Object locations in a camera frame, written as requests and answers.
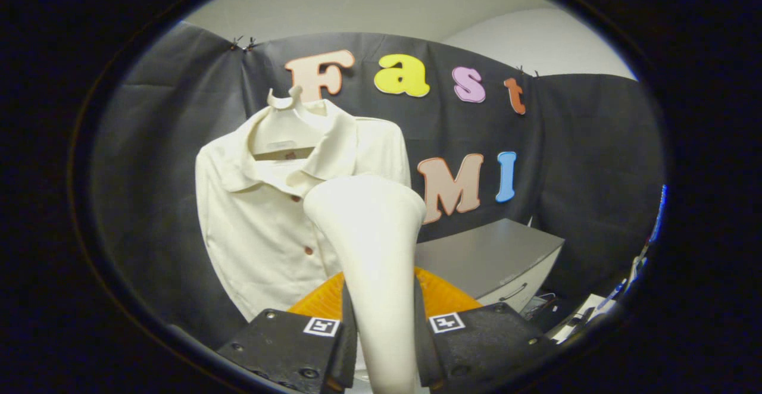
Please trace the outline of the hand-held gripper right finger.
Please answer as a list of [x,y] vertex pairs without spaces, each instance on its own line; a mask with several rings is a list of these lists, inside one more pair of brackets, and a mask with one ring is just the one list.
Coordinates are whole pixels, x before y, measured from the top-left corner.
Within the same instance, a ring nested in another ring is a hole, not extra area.
[[493,392],[557,355],[558,345],[509,305],[481,305],[422,268],[414,275],[417,369],[431,392]]

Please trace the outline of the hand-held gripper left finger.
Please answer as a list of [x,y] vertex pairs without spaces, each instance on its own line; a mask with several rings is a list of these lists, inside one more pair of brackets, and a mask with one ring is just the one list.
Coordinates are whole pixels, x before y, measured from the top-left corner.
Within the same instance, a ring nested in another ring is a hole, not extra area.
[[287,311],[265,309],[217,351],[259,378],[300,393],[354,385],[358,326],[342,273]]

